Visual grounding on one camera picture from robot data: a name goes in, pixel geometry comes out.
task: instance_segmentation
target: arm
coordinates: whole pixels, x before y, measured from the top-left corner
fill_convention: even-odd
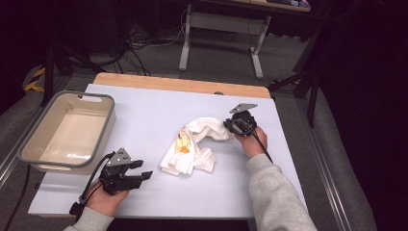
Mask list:
[[[93,185],[89,192],[94,193],[89,193],[89,201],[83,214],[73,226],[66,227],[64,231],[107,230],[114,220],[117,207],[129,194],[129,191],[123,191],[109,195],[103,190],[100,182]]]
[[[260,127],[255,131],[268,148],[268,136]],[[281,168],[270,162],[261,145],[253,136],[236,138],[250,159],[246,168],[250,175],[249,193],[258,230],[317,230],[297,191]]]

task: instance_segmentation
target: table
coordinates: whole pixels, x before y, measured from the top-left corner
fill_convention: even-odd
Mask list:
[[[214,91],[226,95],[214,95]],[[191,176],[174,176],[158,169],[184,124],[197,116],[230,116],[230,106],[232,109],[241,102],[258,104],[251,113],[258,124],[274,134],[268,137],[269,145],[274,147],[269,154],[306,206],[274,102],[265,88],[100,73],[87,92],[110,94],[116,103],[116,122],[106,153],[123,145],[133,159],[144,160],[141,168],[128,171],[128,175],[154,170],[152,177],[140,189],[131,191],[120,205],[117,218],[253,218],[247,191],[247,159],[239,153],[241,145],[235,139],[200,142],[200,147],[211,147],[215,153],[217,161],[212,173],[195,169]],[[247,97],[234,95],[243,92]],[[83,175],[47,172],[29,213],[67,216],[88,179]]]
[[[203,1],[203,2],[237,2],[244,3],[246,5],[256,5],[267,8],[278,8],[290,11],[308,12],[310,8],[288,6],[278,3],[269,3],[267,0],[228,0],[228,1]],[[259,61],[259,51],[267,34],[268,26],[270,23],[270,15],[266,15],[265,19],[250,19],[241,18],[235,16],[219,15],[214,13],[200,13],[195,12],[192,9],[192,4],[188,4],[186,13],[186,33],[184,36],[184,44],[182,54],[180,58],[179,69],[185,71],[187,69],[187,61],[190,52],[190,29],[191,27],[228,31],[242,34],[249,34],[257,36],[257,44],[249,48],[252,63],[255,70],[255,76],[258,79],[263,79],[264,74],[262,72],[261,64]]]

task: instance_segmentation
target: forearm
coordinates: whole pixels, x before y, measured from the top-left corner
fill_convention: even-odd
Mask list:
[[[114,218],[100,214],[88,207],[80,219],[73,225],[65,228],[64,231],[102,231],[107,230]]]
[[[265,154],[249,160],[249,192],[259,231],[317,230],[297,191]]]

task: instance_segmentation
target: cloth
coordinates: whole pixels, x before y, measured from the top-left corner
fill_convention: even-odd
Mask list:
[[[64,231],[104,231],[107,230],[114,218],[103,215],[88,207],[73,226],[68,226]]]
[[[208,148],[200,148],[198,143],[205,137],[216,141],[226,141],[232,134],[224,127],[218,118],[201,117],[196,119],[179,132],[160,162],[160,169],[173,175],[192,174],[194,168],[212,172],[216,157]]]
[[[296,189],[267,155],[259,154],[251,158],[246,168],[250,175],[249,194],[259,231],[318,230]]]

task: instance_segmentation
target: hand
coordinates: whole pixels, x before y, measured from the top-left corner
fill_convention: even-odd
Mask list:
[[[261,127],[256,127],[255,132],[258,134],[258,138],[264,147],[268,149],[268,136],[264,130],[262,130]],[[254,136],[242,137],[235,135],[235,138],[242,144],[243,152],[245,152],[249,159],[265,152],[262,146],[255,140]]]
[[[129,191],[122,191],[110,195],[103,190],[102,183],[98,180],[88,191],[88,196],[90,196],[90,198],[87,207],[112,218],[115,215],[120,202],[122,202],[128,194]]]

